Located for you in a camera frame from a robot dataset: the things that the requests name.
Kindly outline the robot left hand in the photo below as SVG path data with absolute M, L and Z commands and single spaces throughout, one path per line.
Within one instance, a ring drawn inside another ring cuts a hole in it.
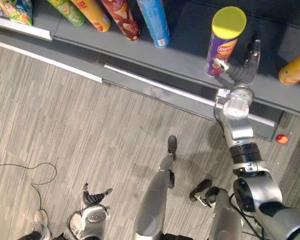
M 85 183 L 82 188 L 82 204 L 84 208 L 100 204 L 101 201 L 113 191 L 112 188 L 108 188 L 102 193 L 90 194 L 88 191 L 88 186 L 89 184 Z

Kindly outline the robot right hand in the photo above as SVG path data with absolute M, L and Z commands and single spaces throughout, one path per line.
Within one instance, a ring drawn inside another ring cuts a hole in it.
M 259 68 L 260 57 L 261 40 L 256 39 L 251 45 L 249 56 L 243 65 L 233 65 L 218 58 L 214 58 L 213 62 L 234 81 L 235 86 L 242 85 L 250 88 Z

